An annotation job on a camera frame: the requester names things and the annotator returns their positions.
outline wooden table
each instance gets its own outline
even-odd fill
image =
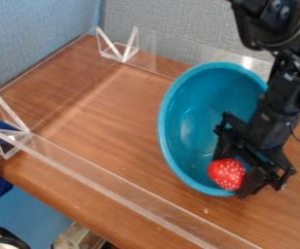
[[[102,59],[95,48],[95,39],[83,37],[8,89],[5,99],[32,131],[262,248],[300,248],[300,143],[291,140],[285,148],[298,169],[285,191],[265,188],[246,199],[196,193],[171,173],[156,140],[158,110],[172,80]],[[134,58],[144,66],[146,56],[154,55]],[[155,59],[171,75],[188,67]],[[74,96],[68,102],[65,96]],[[0,161],[0,175],[120,248],[191,248],[25,153]]]

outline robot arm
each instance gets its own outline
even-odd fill
[[[224,113],[215,129],[212,160],[239,156],[251,165],[237,191],[246,197],[267,185],[281,190],[295,174],[282,147],[300,122],[300,0],[228,2],[242,44],[274,55],[269,88],[249,123]]]

